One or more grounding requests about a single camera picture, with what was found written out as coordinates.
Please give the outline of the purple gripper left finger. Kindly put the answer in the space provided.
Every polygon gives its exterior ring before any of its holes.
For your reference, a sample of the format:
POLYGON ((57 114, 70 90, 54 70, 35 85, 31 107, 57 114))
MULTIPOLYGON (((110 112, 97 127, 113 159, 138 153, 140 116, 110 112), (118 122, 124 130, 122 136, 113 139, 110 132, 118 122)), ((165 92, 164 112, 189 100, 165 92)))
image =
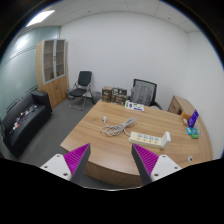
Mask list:
POLYGON ((78 184, 83 176, 90 154, 90 144, 85 144, 65 155, 55 154, 41 166, 41 169, 78 184))

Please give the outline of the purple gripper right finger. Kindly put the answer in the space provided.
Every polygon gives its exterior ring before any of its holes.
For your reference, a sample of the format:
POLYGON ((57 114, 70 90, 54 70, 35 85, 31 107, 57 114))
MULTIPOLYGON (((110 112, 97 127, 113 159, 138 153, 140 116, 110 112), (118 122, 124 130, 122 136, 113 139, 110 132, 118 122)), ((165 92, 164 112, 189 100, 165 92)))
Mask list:
POLYGON ((158 156, 137 144, 132 145, 132 156, 144 185, 181 170, 167 155, 158 156))

